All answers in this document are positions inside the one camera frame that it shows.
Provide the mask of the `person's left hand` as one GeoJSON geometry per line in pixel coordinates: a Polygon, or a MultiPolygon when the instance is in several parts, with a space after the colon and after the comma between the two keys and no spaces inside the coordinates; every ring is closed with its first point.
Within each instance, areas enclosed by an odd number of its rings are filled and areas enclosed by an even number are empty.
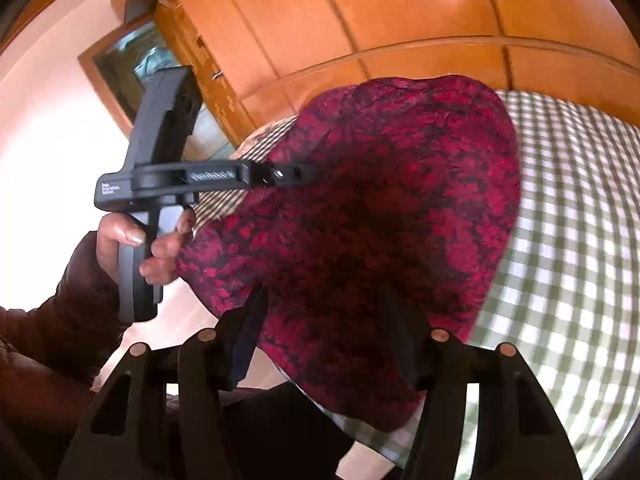
{"type": "MultiPolygon", "coordinates": [[[[139,274],[150,285],[165,286],[178,276],[176,258],[190,243],[195,226],[195,214],[186,208],[177,220],[175,229],[157,237],[151,243],[151,255],[139,266],[139,274]]],[[[145,232],[126,214],[111,212],[101,219],[96,232],[96,261],[115,282],[119,280],[119,246],[138,247],[145,243],[145,232]]]]}

